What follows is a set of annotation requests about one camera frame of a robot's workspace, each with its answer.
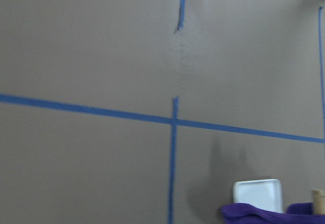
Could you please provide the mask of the purple towel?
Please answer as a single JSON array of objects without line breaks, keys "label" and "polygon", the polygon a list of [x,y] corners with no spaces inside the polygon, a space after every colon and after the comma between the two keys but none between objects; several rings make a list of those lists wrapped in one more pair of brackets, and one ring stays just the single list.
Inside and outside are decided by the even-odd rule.
[{"label": "purple towel", "polygon": [[324,223],[323,215],[312,213],[312,203],[291,204],[285,213],[234,203],[221,207],[220,212],[225,223]]}]

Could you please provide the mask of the white wooden towel rack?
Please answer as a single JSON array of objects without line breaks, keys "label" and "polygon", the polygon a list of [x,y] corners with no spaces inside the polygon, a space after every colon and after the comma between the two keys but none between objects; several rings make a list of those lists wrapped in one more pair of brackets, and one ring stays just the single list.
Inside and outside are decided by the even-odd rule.
[{"label": "white wooden towel rack", "polygon": [[233,184],[233,202],[283,213],[281,182],[278,179],[237,181]]}]

